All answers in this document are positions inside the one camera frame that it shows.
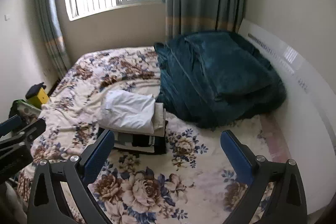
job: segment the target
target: curtain stripe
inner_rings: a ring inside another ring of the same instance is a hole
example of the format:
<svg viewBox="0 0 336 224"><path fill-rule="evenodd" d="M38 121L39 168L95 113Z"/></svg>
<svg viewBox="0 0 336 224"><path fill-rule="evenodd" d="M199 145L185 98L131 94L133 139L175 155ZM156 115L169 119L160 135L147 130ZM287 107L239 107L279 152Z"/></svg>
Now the curtain stripe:
<svg viewBox="0 0 336 224"><path fill-rule="evenodd" d="M59 26L55 0L35 0L35 5L48 54L58 76L63 78L71 66Z"/></svg>

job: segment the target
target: metal bolt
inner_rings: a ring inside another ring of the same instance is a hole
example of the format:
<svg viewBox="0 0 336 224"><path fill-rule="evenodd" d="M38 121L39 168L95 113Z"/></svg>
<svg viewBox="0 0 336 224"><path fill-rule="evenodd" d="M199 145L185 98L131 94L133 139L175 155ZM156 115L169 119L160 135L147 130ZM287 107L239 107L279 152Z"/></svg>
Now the metal bolt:
<svg viewBox="0 0 336 224"><path fill-rule="evenodd" d="M47 163L46 159L40 160L40 165L45 165Z"/></svg>
<svg viewBox="0 0 336 224"><path fill-rule="evenodd" d="M257 161L264 162L266 159L263 155L257 155Z"/></svg>
<svg viewBox="0 0 336 224"><path fill-rule="evenodd" d="M289 163L290 165L296 165L296 161L293 160L293 159L289 159L289 160L288 160L288 163Z"/></svg>
<svg viewBox="0 0 336 224"><path fill-rule="evenodd" d="M71 161L77 161L79 159L79 157L77 155L71 156L70 160Z"/></svg>

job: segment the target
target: white pillowcase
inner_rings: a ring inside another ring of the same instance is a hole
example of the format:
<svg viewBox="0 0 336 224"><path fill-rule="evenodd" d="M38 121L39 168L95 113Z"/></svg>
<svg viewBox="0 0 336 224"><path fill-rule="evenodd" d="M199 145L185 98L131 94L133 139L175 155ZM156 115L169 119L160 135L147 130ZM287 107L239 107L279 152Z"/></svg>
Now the white pillowcase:
<svg viewBox="0 0 336 224"><path fill-rule="evenodd" d="M154 133L152 117L153 95L141 95L124 90L111 90L101 105L99 126L117 131Z"/></svg>

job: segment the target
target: folded white cloth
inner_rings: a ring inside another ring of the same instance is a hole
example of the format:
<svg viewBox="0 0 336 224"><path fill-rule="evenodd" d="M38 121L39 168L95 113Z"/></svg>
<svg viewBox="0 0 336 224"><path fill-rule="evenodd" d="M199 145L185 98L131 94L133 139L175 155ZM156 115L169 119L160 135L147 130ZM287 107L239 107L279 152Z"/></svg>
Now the folded white cloth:
<svg viewBox="0 0 336 224"><path fill-rule="evenodd" d="M121 132L153 134L154 109L153 95L111 90L106 94L101 105L101 117L98 123L102 128Z"/></svg>
<svg viewBox="0 0 336 224"><path fill-rule="evenodd" d="M140 133L140 132L132 132L132 131L127 131L127 130L119 130L119 132L122 133L128 133L128 134L142 134L142 135L153 135L153 136L157 136L157 137L164 137L165 135L165 121L166 121L166 109L163 109L163 113L157 113L156 111L154 112L154 116L152 119L153 122L153 126L154 126L154 133L153 134L148 134L148 133ZM109 129L112 131L117 131L115 128L108 128L108 127L104 127L101 126L100 127L104 128L104 129Z"/></svg>

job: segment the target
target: dark green comforter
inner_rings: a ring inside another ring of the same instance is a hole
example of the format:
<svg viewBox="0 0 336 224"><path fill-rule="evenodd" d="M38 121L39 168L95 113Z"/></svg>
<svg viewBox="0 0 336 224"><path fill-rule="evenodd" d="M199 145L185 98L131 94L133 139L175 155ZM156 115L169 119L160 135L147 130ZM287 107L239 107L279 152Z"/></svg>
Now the dark green comforter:
<svg viewBox="0 0 336 224"><path fill-rule="evenodd" d="M286 97L271 64L247 40L224 31L179 36L156 43L161 69L157 102L201 128L278 108Z"/></svg>

